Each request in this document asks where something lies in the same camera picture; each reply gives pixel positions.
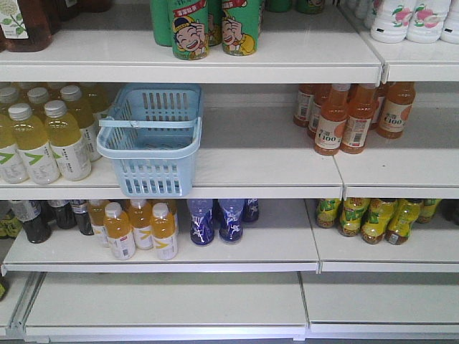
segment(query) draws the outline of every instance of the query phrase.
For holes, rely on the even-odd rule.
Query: green can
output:
[[[257,51],[262,11],[261,0],[223,0],[222,47],[230,55]]]
[[[168,0],[171,42],[179,59],[202,59],[209,53],[207,0]]]

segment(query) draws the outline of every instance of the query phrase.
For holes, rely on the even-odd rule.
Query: orange juice bottle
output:
[[[376,132],[384,138],[399,138],[415,101],[414,82],[395,82],[389,86]]]
[[[375,92],[374,84],[359,84],[357,87],[356,94],[349,103],[349,118],[340,145],[343,152],[357,154],[363,151],[374,114]]]
[[[314,149],[323,156],[334,156],[339,151],[348,117],[347,93],[350,87],[351,84],[333,84],[323,104],[314,140]]]

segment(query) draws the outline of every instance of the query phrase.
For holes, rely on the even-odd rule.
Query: plastic bottle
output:
[[[134,241],[139,249],[153,248],[151,235],[151,205],[146,199],[131,199],[129,220],[133,227]]]
[[[179,250],[174,216],[167,204],[157,203],[153,206],[151,217],[153,245],[159,259],[172,259]]]
[[[91,173],[89,153],[76,119],[61,100],[47,102],[44,125],[60,173],[69,181],[79,181]]]
[[[300,84],[298,86],[297,108],[293,114],[293,122],[299,127],[308,127],[314,102],[314,88],[314,84]]]
[[[8,0],[0,7],[0,23],[10,52],[38,52],[52,42],[42,0]]]
[[[105,206],[103,224],[113,256],[119,260],[131,258],[136,253],[136,242],[128,215],[119,203],[111,202]]]
[[[30,106],[23,103],[12,105],[9,117],[13,120],[13,136],[29,177],[37,184],[56,181],[60,172],[43,123],[32,115]]]
[[[384,138],[399,138],[415,101],[414,82],[395,82],[389,86],[376,132]]]
[[[403,244],[411,234],[411,227],[421,213],[422,199],[400,199],[394,217],[389,222],[386,240],[393,245]]]
[[[42,217],[38,201],[9,201],[9,203],[26,232],[27,240],[33,244],[48,240],[51,229]]]
[[[347,93],[350,87],[351,84],[333,84],[321,109],[314,150],[323,156],[334,156],[339,151],[348,118]]]
[[[191,215],[191,241],[199,246],[206,246],[214,240],[214,227],[212,226],[211,199],[189,199],[187,201]]]
[[[359,84],[356,95],[349,103],[349,118],[344,128],[340,149],[349,154],[357,154],[364,150],[366,134],[372,123],[375,103],[374,84]]]
[[[106,199],[90,199],[89,200],[89,217],[94,235],[97,237],[99,245],[102,247],[110,247],[107,238],[107,229],[103,224],[105,217],[105,207],[110,202]]]
[[[80,127],[83,140],[86,141],[91,161],[100,158],[97,150],[98,122],[95,121],[93,111],[86,98],[82,97],[78,86],[69,85],[60,90],[62,100],[65,101],[69,111],[73,114]]]

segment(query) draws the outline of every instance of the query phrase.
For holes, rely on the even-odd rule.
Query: white shelf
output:
[[[26,340],[304,339],[296,273],[48,273]]]
[[[315,338],[458,339],[456,274],[302,273]]]
[[[56,229],[41,244],[21,232],[4,260],[11,271],[40,272],[282,272],[316,271],[318,256],[303,200],[260,200],[260,218],[244,225],[242,240],[224,244],[218,237],[198,247],[189,236],[186,205],[179,204],[179,253],[169,261],[154,250],[138,249],[119,261],[93,236]]]
[[[2,81],[378,83],[381,74],[380,61],[332,5],[317,16],[266,12],[259,49],[247,57],[220,46],[199,61],[173,57],[153,40],[147,1],[81,14],[53,37],[41,52],[2,52]]]

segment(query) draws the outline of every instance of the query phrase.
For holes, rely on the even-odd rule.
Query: orange drink bottle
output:
[[[323,156],[334,156],[339,151],[348,118],[347,94],[350,87],[351,84],[333,84],[322,106],[314,149]]]

